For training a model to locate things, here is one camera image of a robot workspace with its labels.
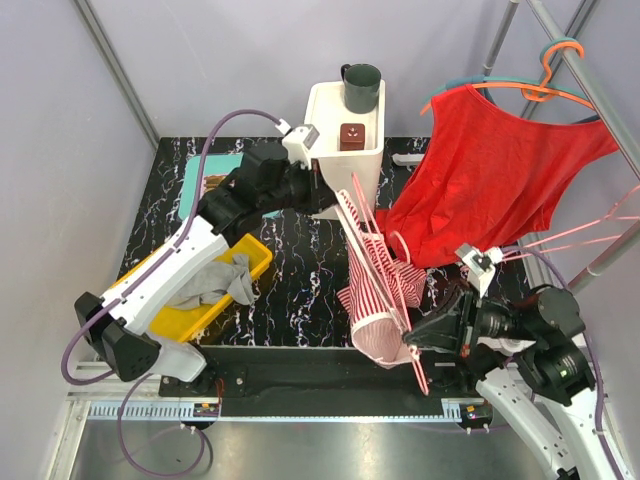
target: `yellow tray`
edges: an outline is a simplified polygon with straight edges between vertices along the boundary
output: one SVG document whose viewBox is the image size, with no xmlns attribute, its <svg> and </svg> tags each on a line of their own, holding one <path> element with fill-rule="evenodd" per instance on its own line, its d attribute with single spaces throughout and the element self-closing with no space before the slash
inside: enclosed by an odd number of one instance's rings
<svg viewBox="0 0 640 480">
<path fill-rule="evenodd" d="M 235 253 L 244 253 L 249 256 L 249 269 L 251 270 L 251 279 L 253 281 L 256 281 L 269 268 L 269 264 L 273 260 L 271 250 L 260 243 L 256 237 L 247 234 L 232 248 L 216 258 L 215 261 L 231 263 L 232 256 Z M 131 275 L 147 259 L 140 262 L 136 268 L 118 280 L 117 283 L 122 282 Z M 164 307 L 153 319 L 149 329 L 156 335 L 167 337 L 177 342 L 187 342 L 195 334 L 206 328 L 225 308 L 231 305 L 231 302 L 233 302 L 233 298 L 227 294 L 215 305 L 201 305 L 192 310 Z"/>
</svg>

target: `red tank top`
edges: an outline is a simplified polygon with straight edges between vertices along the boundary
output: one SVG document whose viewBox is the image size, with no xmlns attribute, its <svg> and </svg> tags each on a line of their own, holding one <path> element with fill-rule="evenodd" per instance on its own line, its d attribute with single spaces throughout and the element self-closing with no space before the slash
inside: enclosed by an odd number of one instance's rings
<svg viewBox="0 0 640 480">
<path fill-rule="evenodd" d="M 401 258 L 398 231 L 421 268 L 459 260 L 463 243 L 481 250 L 548 230 L 563 192 L 582 167 L 618 147 L 601 120 L 532 122 L 465 85 L 433 97 L 429 149 L 389 210 L 387 242 Z"/>
</svg>

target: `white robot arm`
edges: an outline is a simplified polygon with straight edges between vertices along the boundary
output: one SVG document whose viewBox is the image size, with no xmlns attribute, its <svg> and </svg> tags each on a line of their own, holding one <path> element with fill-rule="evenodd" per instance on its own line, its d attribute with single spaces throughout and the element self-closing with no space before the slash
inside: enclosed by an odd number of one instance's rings
<svg viewBox="0 0 640 480">
<path fill-rule="evenodd" d="M 146 373 L 184 382 L 202 376 L 206 360 L 194 346 L 154 335 L 149 325 L 196 272 L 258 227 L 263 214 L 284 208 L 313 214 L 335 203 L 309 154 L 317 137 L 313 126 L 302 125 L 282 144 L 259 144 L 246 152 L 240 167 L 202 197 L 197 215 L 130 276 L 101 298 L 88 292 L 78 298 L 80 324 L 95 322 L 87 340 L 121 380 Z"/>
<path fill-rule="evenodd" d="M 495 249 L 483 253 L 468 245 L 457 253 L 469 267 L 468 283 L 450 286 L 444 302 L 414 325 L 405 342 L 463 357 L 477 379 L 476 391 L 527 444 L 546 478 L 632 479 L 610 433 L 596 428 L 596 382 L 587 359 L 572 341 L 585 328 L 573 295 L 547 285 L 534 289 L 519 304 L 488 300 L 483 297 L 495 274 L 493 263 L 501 254 Z M 513 360 L 560 432 L 516 386 L 505 368 L 509 359 L 478 343 L 482 337 L 522 341 L 523 349 Z"/>
</svg>

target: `mug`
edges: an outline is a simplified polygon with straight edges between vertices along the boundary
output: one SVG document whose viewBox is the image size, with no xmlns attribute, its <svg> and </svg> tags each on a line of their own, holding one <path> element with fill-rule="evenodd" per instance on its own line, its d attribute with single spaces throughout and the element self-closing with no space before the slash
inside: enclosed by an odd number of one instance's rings
<svg viewBox="0 0 640 480">
<path fill-rule="evenodd" d="M 382 74 L 373 65 L 345 64 L 340 68 L 344 105 L 353 113 L 369 113 L 378 105 Z"/>
</svg>

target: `gray floor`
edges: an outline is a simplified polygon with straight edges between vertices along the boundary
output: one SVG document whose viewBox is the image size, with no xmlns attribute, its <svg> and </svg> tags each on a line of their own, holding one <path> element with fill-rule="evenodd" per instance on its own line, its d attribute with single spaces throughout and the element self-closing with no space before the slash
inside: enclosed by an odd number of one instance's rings
<svg viewBox="0 0 640 480">
<path fill-rule="evenodd" d="M 166 422 L 127 422 L 130 450 L 144 446 Z M 531 453 L 511 431 L 490 435 L 425 432 L 405 424 L 224 423 L 207 431 L 215 459 L 188 478 L 298 479 L 518 479 L 544 478 Z M 140 450 L 135 459 L 163 473 L 184 469 L 199 450 L 196 438 L 172 432 Z M 74 480 L 147 479 L 123 460 L 115 422 L 91 421 L 85 429 Z"/>
</svg>

